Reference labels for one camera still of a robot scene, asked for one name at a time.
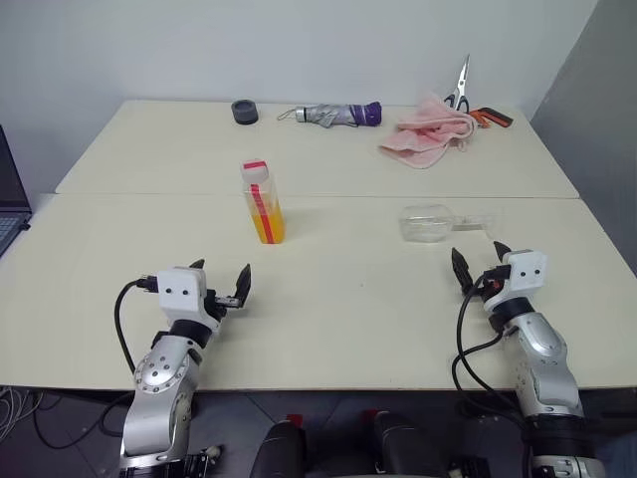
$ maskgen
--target orange liquid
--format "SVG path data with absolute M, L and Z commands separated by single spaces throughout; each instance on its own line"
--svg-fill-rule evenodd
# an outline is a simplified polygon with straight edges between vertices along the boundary
M 257 228 L 257 233 L 259 234 L 259 239 L 264 244 L 279 244 L 283 242 L 286 237 L 286 223 L 283 220 L 283 214 L 281 213 L 281 206 L 279 206 L 279 201 L 275 204 L 275 207 L 272 211 L 268 211 L 267 216 L 261 217 L 260 214 L 252 214 L 252 220 L 255 223 L 255 227 Z M 269 240 L 268 234 L 266 233 L 266 227 L 264 221 L 268 221 L 270 223 L 270 231 L 272 235 L 272 241 Z

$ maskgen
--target black cap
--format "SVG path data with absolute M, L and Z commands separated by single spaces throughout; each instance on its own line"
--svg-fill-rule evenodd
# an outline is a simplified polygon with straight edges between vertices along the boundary
M 259 119 L 257 105 L 250 100 L 239 100 L 233 103 L 232 114 L 238 124 L 252 124 Z

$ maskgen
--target table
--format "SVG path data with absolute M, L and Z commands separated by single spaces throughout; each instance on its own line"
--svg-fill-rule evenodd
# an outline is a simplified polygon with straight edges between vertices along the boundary
M 239 164 L 271 166 L 283 195 L 554 197 L 577 191 L 516 110 L 508 128 L 479 130 L 467 151 L 412 169 L 378 145 L 413 109 L 385 107 L 379 127 L 277 121 L 289 105 L 258 105 L 252 125 L 230 104 L 125 102 L 57 188 L 59 193 L 238 194 Z
M 462 298 L 451 247 L 474 276 L 497 259 L 482 231 L 403 242 L 397 218 L 414 202 L 285 197 L 288 240 L 268 246 L 240 196 L 56 195 L 0 261 L 0 382 L 131 388 L 112 323 L 115 296 L 142 274 L 204 257 L 208 287 L 232 294 L 250 262 L 253 290 L 209 346 L 200 388 L 452 388 Z M 637 384 L 637 280 L 580 200 L 439 202 L 458 214 L 496 212 L 501 240 L 549 256 L 546 285 L 532 302 L 565 336 L 580 386 Z M 122 316 L 139 360 L 166 328 L 157 297 L 131 291 Z M 467 346 L 493 334 L 473 304 Z M 500 347 L 471 361 L 493 386 L 512 386 Z

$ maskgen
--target black cable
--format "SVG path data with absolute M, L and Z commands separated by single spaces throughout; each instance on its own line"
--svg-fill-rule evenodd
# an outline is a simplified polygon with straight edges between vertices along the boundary
M 516 404 L 514 404 L 512 401 L 510 401 L 508 398 L 506 398 L 504 395 L 502 395 L 501 393 L 499 393 L 498 391 L 494 390 L 493 388 L 491 388 L 486 382 L 484 382 L 475 372 L 474 370 L 471 368 L 471 366 L 469 365 L 469 362 L 467 361 L 467 359 L 465 358 L 465 351 L 463 350 L 462 347 L 462 325 L 463 322 L 465 320 L 465 312 L 467 311 L 467 306 L 469 306 L 469 302 L 471 301 L 472 297 L 474 295 L 476 295 L 476 293 L 478 292 L 478 288 L 480 287 L 480 285 L 482 284 L 482 281 L 484 279 L 484 275 L 480 276 L 478 278 L 478 280 L 474 283 L 474 285 L 472 286 L 472 288 L 469 290 L 469 292 L 467 293 L 467 296 L 465 296 L 465 300 L 462 303 L 462 306 L 460 307 L 460 312 L 458 314 L 458 324 L 456 326 L 456 346 L 458 349 L 458 356 L 460 357 L 460 360 L 462 361 L 463 365 L 465 366 L 465 369 L 467 370 L 467 372 L 469 373 L 469 375 L 486 391 L 488 391 L 490 394 L 496 396 L 502 403 L 504 403 L 507 407 L 513 409 L 513 410 L 518 410 L 518 406 Z
M 49 410 L 53 410 L 56 406 L 58 406 L 60 404 L 60 402 L 62 401 L 62 396 L 58 396 L 58 399 L 55 400 L 53 403 L 51 403 L 49 406 L 42 406 L 42 403 L 40 404 L 40 406 L 38 407 L 38 409 L 40 411 L 49 411 Z
M 520 429 L 524 429 L 525 424 L 524 422 L 517 418 L 516 416 L 512 416 L 509 415 L 508 413 L 498 410 L 496 408 L 491 408 L 489 406 L 486 406 L 482 403 L 480 403 L 479 401 L 474 400 L 471 396 L 469 396 L 469 394 L 462 388 L 459 380 L 458 380 L 458 375 L 456 372 L 456 367 L 458 365 L 458 360 L 461 360 L 463 365 L 465 366 L 465 369 L 467 370 L 467 372 L 469 373 L 469 375 L 471 377 L 474 378 L 474 380 L 479 383 L 486 391 L 488 391 L 489 393 L 493 394 L 494 396 L 498 397 L 504 404 L 506 404 L 508 407 L 512 408 L 513 410 L 518 410 L 518 408 L 505 396 L 503 396 L 502 394 L 500 394 L 499 392 L 495 391 L 494 389 L 492 389 L 490 386 L 488 386 L 481 378 L 478 377 L 478 375 L 473 371 L 473 369 L 471 368 L 471 366 L 469 365 L 469 363 L 467 362 L 466 359 L 466 355 L 467 353 L 472 353 L 472 352 L 476 352 L 476 351 L 480 351 L 483 349 L 486 349 L 487 347 L 491 347 L 492 345 L 494 345 L 495 343 L 497 343 L 502 337 L 501 335 L 498 335 L 495 339 L 485 343 L 485 344 L 481 344 L 479 346 L 474 346 L 472 348 L 469 349 L 469 351 L 465 351 L 463 349 L 462 346 L 462 326 L 465 320 L 465 312 L 467 311 L 467 307 L 469 306 L 469 302 L 471 301 L 472 297 L 474 295 L 476 295 L 478 288 L 480 287 L 482 281 L 484 279 L 484 276 L 480 276 L 478 278 L 478 280 L 475 282 L 475 284 L 472 286 L 472 288 L 469 290 L 469 292 L 467 293 L 467 295 L 465 296 L 465 300 L 462 303 L 462 306 L 460 307 L 460 312 L 458 313 L 458 325 L 456 328 L 456 346 L 458 349 L 458 355 L 454 358 L 454 361 L 452 362 L 452 369 L 451 369 L 451 375 L 452 378 L 454 380 L 454 384 L 456 385 L 456 389 L 461 393 L 463 399 L 469 403 L 471 403 L 472 405 L 474 405 L 475 407 L 477 407 L 478 409 L 481 409 L 487 413 L 490 413 L 492 415 L 497 415 L 497 416 L 501 416 L 502 418 L 505 418 L 509 421 L 511 421 L 512 423 L 514 423 L 517 427 L 519 427 Z
M 484 343 L 484 344 L 480 344 L 478 346 L 474 346 L 471 347 L 470 349 L 467 349 L 464 351 L 464 355 L 467 356 L 468 354 L 472 354 L 473 352 L 477 352 L 477 351 L 482 351 L 484 349 L 487 349 L 495 344 L 497 344 L 500 340 L 502 339 L 502 334 L 498 334 L 494 339 Z M 476 408 L 482 410 L 482 411 L 486 411 L 492 415 L 497 415 L 497 416 L 501 416 L 502 418 L 505 418 L 511 422 L 513 422 L 517 427 L 519 428 L 523 428 L 523 424 L 520 420 L 518 420 L 517 418 L 509 415 L 508 413 L 495 409 L 495 408 L 490 408 L 489 406 L 486 406 L 484 404 L 482 404 L 481 402 L 473 399 L 471 396 L 469 396 L 469 394 L 467 393 L 467 391 L 462 387 L 462 385 L 460 384 L 460 381 L 458 380 L 458 372 L 457 372 L 457 366 L 458 363 L 460 362 L 460 356 L 456 356 L 453 360 L 453 362 L 451 363 L 451 376 L 454 380 L 454 384 L 456 385 L 456 389 L 460 392 L 462 398 L 468 402 L 471 403 L 472 405 L 474 405 Z
M 125 393 L 124 395 L 122 395 L 119 399 L 112 401 L 111 403 L 109 403 L 105 410 L 102 412 L 102 415 L 100 416 L 100 431 L 106 435 L 106 436 L 112 436 L 113 438 L 122 438 L 123 437 L 123 433 L 121 431 L 113 431 L 110 428 L 108 428 L 106 426 L 106 417 L 108 416 L 108 414 L 110 413 L 111 410 L 113 410 L 115 408 L 116 405 L 119 405 L 120 403 L 122 403 L 123 401 L 125 401 L 127 398 L 131 397 L 134 395 L 134 392 L 130 391 L 128 393 Z
M 96 427 L 100 426 L 100 424 L 104 421 L 104 419 L 106 418 L 106 415 L 112 410 L 112 408 L 116 406 L 117 404 L 122 403 L 125 399 L 129 398 L 131 394 L 132 392 L 125 393 L 124 395 L 119 396 L 116 400 L 109 403 L 108 406 L 100 414 L 100 417 L 91 426 L 89 426 L 84 433 L 82 433 L 79 437 L 71 440 L 69 443 L 65 443 L 64 445 L 53 444 L 44 437 L 44 435 L 42 434 L 42 430 L 40 428 L 40 424 L 38 423 L 39 410 L 37 409 L 33 412 L 33 426 L 36 429 L 36 434 L 38 435 L 38 438 L 40 438 L 40 441 L 42 441 L 42 443 L 44 443 L 46 447 L 54 449 L 54 450 L 64 450 L 65 448 L 71 448 L 72 446 L 77 445 L 82 440 L 84 440 L 87 436 L 89 436 L 91 432 L 96 429 Z M 35 396 L 33 398 L 33 405 L 34 406 L 36 405 Z
M 123 286 L 123 289 L 117 296 L 115 300 L 115 330 L 117 331 L 117 338 L 119 339 L 119 344 L 121 345 L 121 351 L 123 352 L 123 356 L 126 358 L 126 363 L 128 363 L 128 368 L 130 368 L 130 373 L 135 372 L 135 364 L 132 361 L 132 357 L 130 356 L 130 352 L 128 351 L 128 346 L 126 345 L 126 340 L 123 337 L 123 332 L 121 331 L 121 316 L 119 315 L 119 311 L 121 309 L 121 302 L 123 301 L 126 293 L 134 286 L 137 285 L 137 281 L 132 281 Z
M 525 451 L 522 455 L 522 476 L 529 478 L 529 461 L 531 460 L 531 446 L 525 442 Z

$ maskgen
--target wire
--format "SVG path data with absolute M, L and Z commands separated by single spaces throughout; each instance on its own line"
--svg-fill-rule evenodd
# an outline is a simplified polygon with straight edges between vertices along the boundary
M 38 438 L 40 438 L 40 441 L 42 441 L 42 443 L 44 443 L 46 447 L 54 449 L 54 450 L 64 450 L 65 448 L 71 448 L 72 446 L 77 445 L 82 440 L 84 440 L 87 436 L 89 436 L 91 432 L 96 429 L 96 427 L 100 426 L 100 424 L 104 421 L 104 419 L 106 418 L 106 416 L 108 415 L 108 413 L 112 410 L 114 406 L 122 403 L 125 399 L 128 399 L 131 395 L 132 395 L 131 391 L 127 392 L 124 395 L 119 396 L 117 399 L 115 399 L 111 403 L 109 403 L 108 406 L 102 411 L 99 418 L 91 426 L 89 426 L 80 436 L 78 436 L 77 438 L 74 438 L 69 443 L 65 443 L 63 445 L 53 444 L 47 438 L 44 437 L 44 435 L 42 434 L 42 429 L 40 428 L 40 424 L 38 423 L 37 409 L 32 414 L 33 426 L 35 427 Z
M 531 460 L 531 446 L 525 442 L 525 451 L 522 455 L 522 476 L 529 478 L 529 461 Z
M 133 396 L 134 393 L 132 391 L 130 391 L 129 393 L 125 393 L 124 395 L 122 395 L 120 397 L 120 400 L 116 400 L 116 401 L 112 401 L 104 410 L 104 412 L 102 413 L 102 416 L 100 417 L 100 431 L 106 435 L 106 436 L 112 436 L 113 438 L 122 438 L 123 437 L 123 433 L 121 431 L 113 431 L 110 428 L 106 427 L 106 417 L 108 416 L 108 414 L 110 413 L 111 410 L 114 409 L 114 407 L 120 403 L 122 403 L 126 398 L 129 398 L 131 396 Z
M 123 332 L 121 331 L 121 316 L 119 315 L 119 311 L 121 309 L 121 302 L 123 301 L 126 293 L 135 285 L 137 281 L 132 281 L 123 286 L 121 292 L 117 296 L 115 300 L 115 330 L 117 331 L 117 338 L 119 339 L 119 344 L 121 345 L 121 351 L 123 352 L 123 356 L 126 358 L 126 363 L 128 364 L 128 368 L 130 368 L 130 373 L 135 373 L 135 364 L 132 361 L 132 357 L 130 356 L 130 352 L 128 351 L 128 346 L 126 345 L 126 339 L 123 337 Z
M 0 423 L 0 443 L 9 436 L 19 421 L 30 416 L 42 402 L 42 393 L 38 393 L 38 398 L 37 401 L 34 401 L 34 406 L 30 410 L 24 411 L 31 391 L 26 390 L 23 396 L 21 390 L 6 386 L 2 389 L 0 396 L 4 396 L 7 393 L 9 394 L 8 399 L 3 398 L 0 400 L 0 403 L 7 406 L 7 414 L 2 419 L 2 423 Z
M 502 339 L 503 334 L 502 333 L 498 333 L 490 341 L 485 342 L 484 344 L 480 344 L 478 346 L 471 347 L 470 349 L 467 349 L 466 351 L 463 349 L 463 346 L 462 346 L 462 326 L 463 326 L 463 323 L 464 323 L 464 320 L 465 320 L 465 313 L 467 311 L 467 307 L 469 306 L 469 302 L 471 301 L 472 297 L 474 295 L 476 295 L 476 293 L 478 292 L 478 288 L 480 287 L 480 285 L 483 282 L 483 280 L 484 280 L 484 275 L 482 275 L 482 276 L 480 276 L 478 278 L 478 280 L 474 283 L 472 288 L 469 290 L 469 292 L 465 296 L 465 300 L 463 301 L 462 306 L 460 307 L 460 312 L 458 313 L 458 324 L 457 324 L 457 327 L 456 327 L 456 346 L 457 346 L 457 349 L 458 349 L 458 355 L 454 358 L 454 360 L 453 360 L 453 362 L 451 364 L 451 375 L 453 377 L 454 384 L 456 385 L 456 388 L 458 389 L 458 391 L 460 391 L 460 393 L 462 394 L 463 398 L 467 402 L 469 402 L 469 403 L 473 404 L 474 406 L 478 407 L 479 409 L 487 411 L 487 412 L 489 412 L 491 414 L 498 415 L 498 416 L 501 416 L 503 418 L 506 418 L 507 420 L 509 420 L 512 423 L 514 423 L 522 432 L 524 432 L 524 430 L 526 428 L 526 424 L 525 424 L 523 418 L 518 418 L 517 416 L 510 415 L 508 413 L 505 413 L 503 411 L 500 411 L 500 410 L 497 410 L 497 409 L 494 409 L 494 408 L 490 408 L 490 407 L 485 406 L 482 403 L 474 400 L 462 388 L 462 386 L 460 385 L 460 382 L 458 381 L 456 368 L 458 366 L 458 363 L 461 361 L 462 364 L 465 366 L 465 369 L 467 370 L 469 375 L 477 383 L 479 383 L 482 388 L 484 388 L 487 392 L 491 393 L 493 396 L 496 396 L 502 403 L 505 403 L 511 409 L 513 409 L 513 410 L 515 410 L 517 412 L 520 411 L 520 409 L 512 401 L 510 401 L 504 395 L 502 395 L 498 391 L 496 391 L 493 388 L 491 388 L 488 384 L 486 384 L 473 371 L 473 369 L 471 368 L 471 366 L 467 362 L 467 355 L 468 354 L 472 354 L 474 352 L 484 350 L 484 349 L 486 349 L 488 347 L 491 347 L 491 346 L 497 344 Z M 522 463 L 522 471 L 523 471 L 523 475 L 522 476 L 523 476 L 523 478 L 529 478 L 529 476 L 530 476 L 529 475 L 530 460 L 531 460 L 531 446 L 528 443 L 525 442 L 525 449 L 524 449 L 524 453 L 523 453 L 523 463 Z
M 55 400 L 53 403 L 51 403 L 49 406 L 42 406 L 40 405 L 40 411 L 49 411 L 49 410 L 53 410 L 56 406 L 58 406 L 60 404 L 60 402 L 62 401 L 62 396 L 58 396 L 58 399 Z
M 469 302 L 471 301 L 472 297 L 474 295 L 476 295 L 476 293 L 478 292 L 478 288 L 480 287 L 480 285 L 482 284 L 482 281 L 484 279 L 484 275 L 480 276 L 478 278 L 478 280 L 474 283 L 474 285 L 472 286 L 472 288 L 469 290 L 469 292 L 467 293 L 467 296 L 465 297 L 465 300 L 462 303 L 462 307 L 460 308 L 460 313 L 458 314 L 458 324 L 456 327 L 456 346 L 458 348 L 458 356 L 460 357 L 460 360 L 462 361 L 463 365 L 465 366 L 465 369 L 467 370 L 467 372 L 469 373 L 469 375 L 486 391 L 488 391 L 489 393 L 491 393 L 492 395 L 496 396 L 502 403 L 504 403 L 506 406 L 508 406 L 509 408 L 512 408 L 513 410 L 518 410 L 518 406 L 515 405 L 512 401 L 510 401 L 508 398 L 506 398 L 504 395 L 502 395 L 501 393 L 499 393 L 498 391 L 494 390 L 493 388 L 491 388 L 486 382 L 484 382 L 475 372 L 474 370 L 471 368 L 471 366 L 469 365 L 469 362 L 467 361 L 466 357 L 465 357 L 465 351 L 463 350 L 462 347 L 462 326 L 463 326 L 463 322 L 465 320 L 465 312 L 467 311 L 467 306 L 469 306 Z

